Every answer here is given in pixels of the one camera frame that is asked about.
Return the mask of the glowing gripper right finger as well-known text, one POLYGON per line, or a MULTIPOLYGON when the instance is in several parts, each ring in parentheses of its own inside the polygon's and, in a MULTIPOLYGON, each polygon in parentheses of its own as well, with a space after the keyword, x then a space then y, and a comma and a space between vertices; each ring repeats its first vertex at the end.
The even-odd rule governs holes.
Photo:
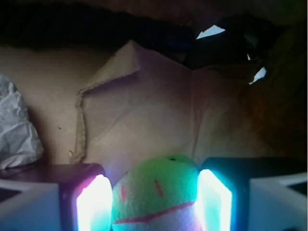
POLYGON ((205 231, 305 231, 308 166, 282 157, 210 157, 198 179, 205 231))

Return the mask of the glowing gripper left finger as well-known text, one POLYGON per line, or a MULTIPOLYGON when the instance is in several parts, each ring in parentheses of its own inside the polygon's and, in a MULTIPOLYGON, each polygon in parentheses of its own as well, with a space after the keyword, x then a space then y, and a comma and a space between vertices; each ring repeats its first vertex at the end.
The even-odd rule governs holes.
POLYGON ((111 183, 99 164, 31 164, 0 172, 3 231, 109 231, 111 210, 111 183))

